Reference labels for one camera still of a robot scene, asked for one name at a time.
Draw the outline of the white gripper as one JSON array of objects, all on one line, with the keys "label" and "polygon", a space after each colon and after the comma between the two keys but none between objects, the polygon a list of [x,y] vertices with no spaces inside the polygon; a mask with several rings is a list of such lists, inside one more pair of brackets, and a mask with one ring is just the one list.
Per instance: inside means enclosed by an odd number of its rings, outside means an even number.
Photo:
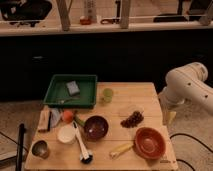
[{"label": "white gripper", "polygon": [[160,101],[160,106],[163,114],[163,124],[170,125],[176,116],[176,112],[166,102]]}]

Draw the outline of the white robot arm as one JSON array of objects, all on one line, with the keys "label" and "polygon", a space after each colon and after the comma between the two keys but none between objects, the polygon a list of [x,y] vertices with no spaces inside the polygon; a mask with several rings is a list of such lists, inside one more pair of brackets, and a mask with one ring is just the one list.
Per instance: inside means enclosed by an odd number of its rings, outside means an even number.
[{"label": "white robot arm", "polygon": [[213,88],[205,84],[208,70],[200,62],[193,62],[170,70],[166,86],[158,94],[163,113],[163,124],[169,125],[176,113],[173,109],[190,100],[213,115]]}]

